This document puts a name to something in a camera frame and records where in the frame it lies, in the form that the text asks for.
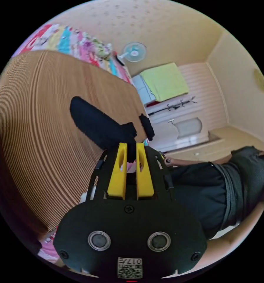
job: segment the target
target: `green towel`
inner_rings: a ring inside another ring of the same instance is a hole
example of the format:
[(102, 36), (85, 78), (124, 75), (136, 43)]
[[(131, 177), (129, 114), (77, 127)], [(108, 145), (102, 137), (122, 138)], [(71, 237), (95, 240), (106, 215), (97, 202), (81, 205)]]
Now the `green towel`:
[(185, 79), (175, 63), (154, 67), (140, 74), (156, 101), (168, 100), (189, 92)]

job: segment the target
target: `coat rack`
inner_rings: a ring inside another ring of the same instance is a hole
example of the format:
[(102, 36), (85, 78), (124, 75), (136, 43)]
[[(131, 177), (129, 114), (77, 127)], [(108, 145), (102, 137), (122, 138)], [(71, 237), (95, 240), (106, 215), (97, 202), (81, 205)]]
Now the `coat rack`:
[(169, 106), (169, 104), (167, 104), (167, 107), (166, 107), (166, 108), (163, 108), (163, 109), (161, 109), (161, 110), (152, 112), (152, 113), (150, 113), (150, 114), (148, 114), (148, 115), (149, 115), (149, 116), (152, 116), (152, 115), (154, 115), (155, 113), (158, 113), (158, 112), (160, 112), (160, 111), (167, 110), (167, 109), (168, 109), (168, 111), (171, 111), (171, 109), (176, 110), (176, 109), (178, 109), (178, 108), (180, 108), (180, 107), (185, 107), (185, 104), (188, 104), (188, 103), (197, 103), (196, 101), (194, 101), (195, 98), (196, 98), (196, 97), (193, 96), (190, 100), (187, 100), (187, 101), (183, 101), (183, 100), (181, 99), (180, 103), (175, 104), (175, 105), (172, 105), (172, 106)]

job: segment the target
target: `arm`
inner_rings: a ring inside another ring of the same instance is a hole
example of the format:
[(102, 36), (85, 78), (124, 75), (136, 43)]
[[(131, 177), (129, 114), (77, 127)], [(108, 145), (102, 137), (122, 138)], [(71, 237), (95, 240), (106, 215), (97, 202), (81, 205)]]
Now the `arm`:
[[(232, 157), (232, 155), (228, 155), (224, 158), (212, 161), (212, 163), (216, 163), (216, 164), (223, 164), (223, 163), (227, 163), (230, 158)], [(204, 161), (191, 161), (191, 160), (182, 160), (182, 159), (174, 159), (174, 158), (167, 158), (170, 160), (170, 163), (166, 163), (166, 159), (165, 159), (165, 164), (167, 166), (187, 166), (187, 165), (191, 165), (191, 164), (198, 164), (198, 163), (204, 163)]]
[(259, 202), (251, 214), (241, 222), (241, 224), (220, 238), (209, 240), (207, 242), (207, 249), (196, 266), (180, 275), (188, 274), (207, 267), (234, 251), (249, 235), (263, 211), (264, 202)]

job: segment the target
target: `qr code sticker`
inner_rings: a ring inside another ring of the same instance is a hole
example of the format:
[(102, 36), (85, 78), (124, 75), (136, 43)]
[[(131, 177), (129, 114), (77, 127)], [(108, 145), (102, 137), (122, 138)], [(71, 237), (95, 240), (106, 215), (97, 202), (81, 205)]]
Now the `qr code sticker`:
[(117, 262), (118, 278), (140, 279), (143, 278), (142, 259), (128, 259), (119, 257)]

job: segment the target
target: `hand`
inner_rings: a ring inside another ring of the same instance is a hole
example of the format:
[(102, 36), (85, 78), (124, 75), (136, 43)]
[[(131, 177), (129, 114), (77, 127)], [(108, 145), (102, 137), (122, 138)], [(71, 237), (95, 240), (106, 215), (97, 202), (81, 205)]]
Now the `hand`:
[(165, 158), (164, 163), (167, 167), (174, 166), (174, 159), (173, 158)]

